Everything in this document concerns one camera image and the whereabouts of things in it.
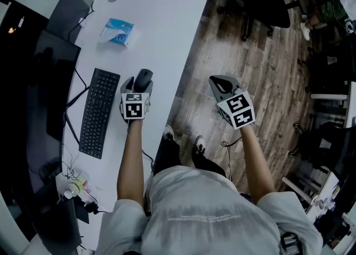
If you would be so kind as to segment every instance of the shirt sleeve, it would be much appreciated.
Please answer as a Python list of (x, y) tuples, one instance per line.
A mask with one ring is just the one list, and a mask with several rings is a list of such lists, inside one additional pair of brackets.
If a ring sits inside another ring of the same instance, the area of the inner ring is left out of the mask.
[(319, 255), (323, 247), (321, 234), (310, 222), (294, 192), (269, 193), (257, 206), (277, 224), (281, 236), (292, 232), (303, 245), (304, 255)]
[(141, 205), (130, 199), (120, 199), (111, 213), (102, 216), (97, 255), (122, 255), (140, 252), (141, 235), (147, 217)]

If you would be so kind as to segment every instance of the white t-shirt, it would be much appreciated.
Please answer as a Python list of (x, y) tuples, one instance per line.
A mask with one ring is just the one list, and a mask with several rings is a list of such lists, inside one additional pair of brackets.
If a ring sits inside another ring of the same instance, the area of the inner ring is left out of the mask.
[(175, 166), (154, 176), (148, 221), (135, 201), (121, 199), (103, 215), (96, 255), (284, 254), (281, 236), (295, 233), (304, 255), (323, 240), (293, 192), (270, 193), (257, 206), (222, 175)]

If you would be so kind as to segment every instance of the tissue box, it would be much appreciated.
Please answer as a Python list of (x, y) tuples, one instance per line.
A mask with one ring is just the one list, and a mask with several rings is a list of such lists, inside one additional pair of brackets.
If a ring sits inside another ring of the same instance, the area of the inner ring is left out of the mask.
[(110, 18), (102, 30), (99, 42), (113, 42), (128, 47), (134, 40), (136, 27), (123, 20)]

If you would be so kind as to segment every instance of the plastic bottle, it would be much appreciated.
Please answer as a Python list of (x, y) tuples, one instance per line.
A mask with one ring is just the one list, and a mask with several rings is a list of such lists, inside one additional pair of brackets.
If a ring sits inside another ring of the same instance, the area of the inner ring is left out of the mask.
[(79, 193), (83, 190), (83, 187), (89, 181), (89, 175), (86, 172), (80, 173), (77, 178), (75, 178), (72, 183), (68, 185), (66, 188), (64, 195), (67, 199), (71, 199), (79, 195)]

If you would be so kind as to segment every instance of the wrist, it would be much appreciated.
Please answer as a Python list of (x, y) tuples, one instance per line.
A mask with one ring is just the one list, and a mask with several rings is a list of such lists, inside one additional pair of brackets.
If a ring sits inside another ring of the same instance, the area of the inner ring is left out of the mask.
[(144, 122), (143, 119), (131, 119), (128, 121), (128, 128), (142, 127), (143, 122)]
[(248, 134), (248, 133), (253, 132), (253, 131), (254, 131), (254, 129), (253, 129), (253, 126), (251, 124), (248, 124), (248, 125), (240, 128), (241, 135)]

